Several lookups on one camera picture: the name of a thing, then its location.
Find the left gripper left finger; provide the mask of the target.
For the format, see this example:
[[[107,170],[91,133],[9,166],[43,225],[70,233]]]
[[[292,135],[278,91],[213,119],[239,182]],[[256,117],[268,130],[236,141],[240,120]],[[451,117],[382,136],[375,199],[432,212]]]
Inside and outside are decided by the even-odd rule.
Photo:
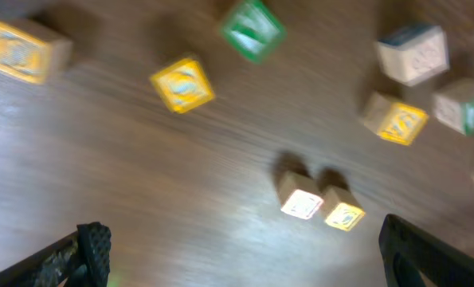
[[[0,287],[106,287],[110,273],[110,229],[80,224],[76,231],[0,272]]]

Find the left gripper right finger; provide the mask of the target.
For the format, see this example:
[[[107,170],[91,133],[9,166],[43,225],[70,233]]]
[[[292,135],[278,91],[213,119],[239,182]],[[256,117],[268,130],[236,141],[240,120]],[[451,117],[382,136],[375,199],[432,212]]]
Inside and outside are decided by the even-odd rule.
[[[388,214],[378,238],[389,287],[474,286],[474,258],[396,214]]]

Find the yellow letter C block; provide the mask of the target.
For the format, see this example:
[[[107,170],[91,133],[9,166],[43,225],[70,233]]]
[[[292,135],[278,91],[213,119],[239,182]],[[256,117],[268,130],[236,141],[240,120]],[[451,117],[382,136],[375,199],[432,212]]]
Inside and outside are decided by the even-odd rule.
[[[320,213],[328,226],[346,232],[357,226],[366,215],[352,193],[337,186],[329,186],[323,191]]]

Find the red letter I block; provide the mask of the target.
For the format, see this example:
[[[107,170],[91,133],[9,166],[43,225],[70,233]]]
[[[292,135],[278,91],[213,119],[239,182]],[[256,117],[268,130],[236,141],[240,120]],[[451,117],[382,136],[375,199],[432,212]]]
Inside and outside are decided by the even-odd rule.
[[[280,210],[292,217],[308,220],[323,205],[323,199],[313,179],[286,171],[277,184]]]

